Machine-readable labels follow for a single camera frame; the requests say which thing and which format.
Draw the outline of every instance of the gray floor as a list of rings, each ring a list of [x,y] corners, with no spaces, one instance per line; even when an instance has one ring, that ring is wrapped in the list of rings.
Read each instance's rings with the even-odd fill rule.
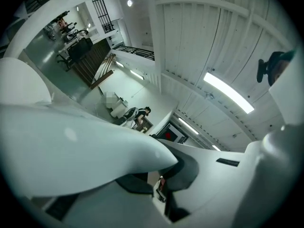
[[[63,93],[87,108],[97,116],[113,122],[103,101],[100,90],[91,90],[85,82],[73,71],[66,72],[66,65],[57,63],[57,52],[62,49],[64,42],[59,34],[54,34],[56,41],[48,38],[44,31],[39,32],[26,47],[25,53],[37,68]]]

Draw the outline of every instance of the balcony railing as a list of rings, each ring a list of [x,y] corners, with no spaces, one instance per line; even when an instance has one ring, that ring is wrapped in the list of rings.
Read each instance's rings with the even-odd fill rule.
[[[141,56],[141,57],[154,61],[154,52],[148,51],[145,49],[126,47],[126,46],[117,46],[114,48],[114,50],[128,52],[128,53],[135,54],[135,55],[138,55],[138,56]]]
[[[109,33],[114,30],[113,24],[110,20],[108,11],[105,7],[104,0],[92,0],[95,10],[97,12],[99,21],[104,28],[105,33]]]

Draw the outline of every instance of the ceiling light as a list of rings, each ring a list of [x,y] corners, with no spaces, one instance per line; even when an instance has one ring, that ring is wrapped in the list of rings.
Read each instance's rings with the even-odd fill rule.
[[[116,62],[119,66],[121,66],[121,67],[124,67],[124,65],[123,64],[121,64],[121,63],[119,63],[119,62]]]
[[[131,0],[128,0],[127,4],[130,7],[130,6],[132,6],[133,2]]]
[[[134,75],[136,75],[137,77],[139,77],[140,79],[142,79],[142,80],[143,80],[143,76],[140,76],[139,74],[137,74],[137,73],[133,72],[132,70],[130,70],[130,71],[131,71],[131,73],[133,73]]]
[[[217,146],[213,145],[212,147],[215,148],[217,151],[220,151],[220,149]]]
[[[191,127],[188,123],[186,123],[184,120],[182,120],[181,118],[179,118],[179,120],[186,126],[188,127],[191,131],[193,131],[195,134],[199,134],[198,131],[196,131],[193,127]]]
[[[204,80],[212,86],[216,87],[225,95],[227,95],[231,100],[238,104],[238,106],[241,107],[247,114],[254,110],[252,105],[247,100],[245,100],[238,92],[236,92],[229,85],[221,81],[219,78],[213,76],[210,73],[206,73]]]

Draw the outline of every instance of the dark hair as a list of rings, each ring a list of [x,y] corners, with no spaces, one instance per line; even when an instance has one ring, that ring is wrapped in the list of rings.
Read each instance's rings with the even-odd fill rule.
[[[145,110],[148,110],[148,111],[149,111],[149,113],[151,113],[151,109],[150,109],[150,107],[146,106],[146,107],[145,107]]]

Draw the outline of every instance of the black chair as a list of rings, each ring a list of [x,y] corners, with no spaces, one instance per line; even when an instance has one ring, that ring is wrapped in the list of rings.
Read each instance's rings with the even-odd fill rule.
[[[90,38],[82,38],[78,43],[75,43],[69,49],[67,49],[68,58],[64,58],[58,54],[57,57],[61,57],[62,60],[59,60],[57,62],[64,62],[67,66],[66,71],[69,71],[75,63],[85,58],[86,53],[89,52],[92,47],[93,42]]]

